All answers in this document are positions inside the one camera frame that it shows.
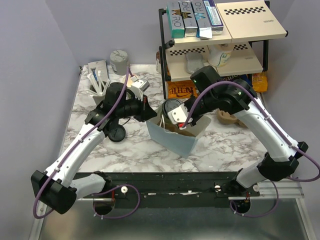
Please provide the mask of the black plastic cup lid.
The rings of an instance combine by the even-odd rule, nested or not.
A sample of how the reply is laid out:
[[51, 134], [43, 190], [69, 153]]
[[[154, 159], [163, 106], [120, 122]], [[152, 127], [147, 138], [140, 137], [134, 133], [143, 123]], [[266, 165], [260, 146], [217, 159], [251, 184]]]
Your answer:
[[168, 112], [180, 106], [183, 102], [178, 98], [170, 98], [165, 100], [161, 105], [161, 111], [165, 118], [169, 118]]

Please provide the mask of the blue white paper bag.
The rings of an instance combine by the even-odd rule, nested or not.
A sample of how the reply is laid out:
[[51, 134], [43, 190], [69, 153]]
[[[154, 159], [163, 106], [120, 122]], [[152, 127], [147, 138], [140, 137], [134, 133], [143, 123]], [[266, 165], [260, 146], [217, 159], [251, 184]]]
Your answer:
[[150, 138], [183, 158], [187, 158], [191, 154], [198, 140], [204, 135], [206, 128], [211, 123], [210, 118], [203, 116], [195, 126], [187, 126], [184, 130], [195, 135], [195, 137], [191, 137], [177, 133], [165, 133], [164, 129], [159, 126], [161, 121], [162, 116], [159, 114], [146, 122]]

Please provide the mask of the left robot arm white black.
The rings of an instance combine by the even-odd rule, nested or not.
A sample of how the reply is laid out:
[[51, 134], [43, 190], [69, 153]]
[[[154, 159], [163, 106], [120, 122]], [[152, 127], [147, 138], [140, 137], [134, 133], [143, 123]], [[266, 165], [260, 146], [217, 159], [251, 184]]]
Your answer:
[[94, 148], [119, 127], [119, 120], [133, 117], [145, 122], [157, 116], [144, 94], [150, 87], [147, 81], [137, 80], [127, 87], [112, 82], [94, 110], [87, 115], [80, 132], [60, 157], [45, 171], [36, 170], [31, 176], [35, 195], [33, 207], [42, 202], [59, 214], [66, 213], [76, 200], [98, 195], [107, 197], [111, 191], [111, 178], [94, 172], [75, 179], [75, 175]]

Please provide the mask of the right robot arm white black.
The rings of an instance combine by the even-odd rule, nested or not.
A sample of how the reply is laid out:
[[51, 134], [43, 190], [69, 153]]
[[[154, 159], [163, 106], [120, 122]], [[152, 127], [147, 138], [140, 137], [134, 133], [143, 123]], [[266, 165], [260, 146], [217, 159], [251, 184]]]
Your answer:
[[222, 80], [212, 66], [200, 68], [190, 79], [200, 94], [183, 104], [185, 125], [194, 126], [206, 113], [222, 110], [244, 123], [267, 150], [260, 161], [238, 171], [230, 183], [234, 195], [243, 195], [257, 182], [278, 182], [296, 171], [299, 158], [309, 146], [304, 141], [294, 140], [280, 127], [245, 80]]

